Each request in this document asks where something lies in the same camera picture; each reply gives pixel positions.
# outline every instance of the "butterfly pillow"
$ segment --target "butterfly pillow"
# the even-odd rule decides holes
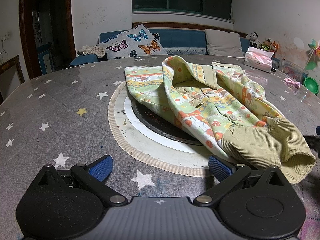
[[[121,32],[106,39],[107,59],[119,59],[149,55],[167,55],[159,42],[159,35],[152,34],[144,25]]]

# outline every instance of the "sofa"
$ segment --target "sofa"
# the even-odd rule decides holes
[[[177,28],[148,28],[152,33],[158,33],[160,43],[168,54],[207,54],[206,37],[204,30],[177,29]],[[99,42],[118,35],[122,31],[101,33]],[[249,48],[249,40],[240,37],[242,51],[245,53]],[[106,57],[98,58],[94,54],[79,55],[71,63],[71,66],[79,66],[87,63],[107,60]]]

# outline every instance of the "electrical outlet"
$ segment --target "electrical outlet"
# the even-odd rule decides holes
[[[4,36],[1,37],[1,41],[5,41],[9,38],[9,33],[6,33]]]

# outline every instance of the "wooden side table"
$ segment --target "wooden side table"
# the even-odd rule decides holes
[[[24,82],[24,78],[23,78],[23,74],[22,74],[22,71],[21,71],[21,66],[20,66],[20,61],[19,61],[19,55],[9,59],[8,61],[2,63],[0,65],[0,75],[7,71],[9,68],[13,67],[13,66],[16,66],[17,67],[17,73],[18,73],[18,76],[19,76],[19,79],[20,79],[20,82],[21,84]],[[3,102],[3,97],[0,93],[0,104]]]

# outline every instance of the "round table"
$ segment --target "round table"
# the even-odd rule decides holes
[[[266,99],[304,135],[313,135],[320,120],[320,100],[307,91],[287,85],[287,76],[243,65],[243,58],[180,55],[187,62],[236,64],[265,88]],[[107,185],[126,196],[191,199],[212,187],[214,177],[187,177],[139,162],[116,143],[107,118],[108,102],[125,81],[127,66],[160,66],[167,55],[125,58],[86,64],[31,79],[0,105],[0,239],[22,236],[15,220],[16,206],[45,164],[70,169],[91,163],[104,154],[113,158]],[[319,163],[294,188],[303,201],[307,218],[301,239],[320,235]]]

